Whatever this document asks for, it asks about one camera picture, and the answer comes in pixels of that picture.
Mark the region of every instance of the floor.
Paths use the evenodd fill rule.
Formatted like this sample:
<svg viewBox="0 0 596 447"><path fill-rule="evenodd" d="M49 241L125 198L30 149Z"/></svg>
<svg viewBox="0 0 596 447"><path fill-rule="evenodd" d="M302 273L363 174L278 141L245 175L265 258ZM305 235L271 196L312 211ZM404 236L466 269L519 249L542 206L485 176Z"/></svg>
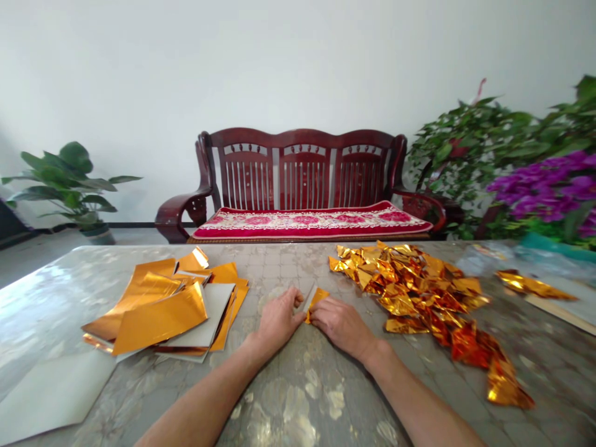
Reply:
<svg viewBox="0 0 596 447"><path fill-rule="evenodd" d="M113 228L118 245L167 245L155 228ZM77 230L40 235L0 250L0 289L64 256L73 248L89 245Z"/></svg>

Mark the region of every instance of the potted plant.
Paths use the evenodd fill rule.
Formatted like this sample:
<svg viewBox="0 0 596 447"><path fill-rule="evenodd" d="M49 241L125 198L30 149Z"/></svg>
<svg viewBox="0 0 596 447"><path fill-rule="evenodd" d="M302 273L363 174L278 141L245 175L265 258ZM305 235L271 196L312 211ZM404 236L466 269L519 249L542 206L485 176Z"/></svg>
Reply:
<svg viewBox="0 0 596 447"><path fill-rule="evenodd" d="M16 207L20 201L50 201L60 210L39 217L54 214L64 216L76 223L92 244L115 244L109 227L100 219L99 213L116 212L117 209L103 197L103 193L116 192L115 184L140 180L141 177L118 176L108 180L87 177L93 170L93 164L87 149L77 142L67 144L57 155L44 151L42 158L28 152L21 152L20 156L31 169L18 176L3 177L2 184L13 180L32 180L43 183L43 186L25 188L8 198L7 204Z"/></svg>
<svg viewBox="0 0 596 447"><path fill-rule="evenodd" d="M512 112L493 97L479 100L479 96L470 105L460 101L457 109L424 125L409 154L411 173L427 164L419 186L431 171L444 167L438 180L431 178L430 188L463 208L464 223L448 228L462 239L474 238L481 222L479 210L487 199L485 189L496 178L530 163L580 150L589 155L596 149L593 76L584 76L576 86L574 103L552 107L554 111L543 119ZM523 230L506 208L494 211L494 221L486 225L488 238L515 237Z"/></svg>
<svg viewBox="0 0 596 447"><path fill-rule="evenodd" d="M596 252L578 250L596 248L595 173L596 154L575 151L516 169L487 190L509 207L516 222L508 226L529 232L522 245L596 262Z"/></svg>

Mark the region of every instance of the plant pot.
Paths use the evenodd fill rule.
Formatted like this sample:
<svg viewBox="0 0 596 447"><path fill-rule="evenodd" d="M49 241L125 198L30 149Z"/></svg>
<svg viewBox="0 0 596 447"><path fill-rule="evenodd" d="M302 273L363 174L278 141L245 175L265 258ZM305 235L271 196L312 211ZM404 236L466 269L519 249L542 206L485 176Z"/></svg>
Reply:
<svg viewBox="0 0 596 447"><path fill-rule="evenodd" d="M536 250L552 251L560 253L570 259L578 261L588 261L596 264L596 251L584 250L573 245L555 242L552 239L539 235L538 233L528 233L520 242L521 246L535 248Z"/></svg>
<svg viewBox="0 0 596 447"><path fill-rule="evenodd" d="M115 245L116 241L107 223L95 230L79 230L93 245Z"/></svg>

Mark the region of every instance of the person's right hand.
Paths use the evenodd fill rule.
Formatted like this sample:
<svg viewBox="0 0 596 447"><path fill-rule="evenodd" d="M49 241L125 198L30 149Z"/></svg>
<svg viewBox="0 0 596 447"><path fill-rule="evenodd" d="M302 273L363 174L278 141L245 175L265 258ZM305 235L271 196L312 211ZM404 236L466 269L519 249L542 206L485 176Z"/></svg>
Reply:
<svg viewBox="0 0 596 447"><path fill-rule="evenodd" d="M364 363L377 339L353 306L329 297L310 310L310 322L342 351Z"/></svg>

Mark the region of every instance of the floral cushion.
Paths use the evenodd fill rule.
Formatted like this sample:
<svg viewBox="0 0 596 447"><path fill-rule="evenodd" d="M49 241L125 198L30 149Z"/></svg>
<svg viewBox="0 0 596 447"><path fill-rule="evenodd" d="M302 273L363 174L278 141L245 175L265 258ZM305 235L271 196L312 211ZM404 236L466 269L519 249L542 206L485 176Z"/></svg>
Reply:
<svg viewBox="0 0 596 447"><path fill-rule="evenodd" d="M367 207L239 210L223 207L192 235L193 242L342 240L425 233L433 224L388 201Z"/></svg>

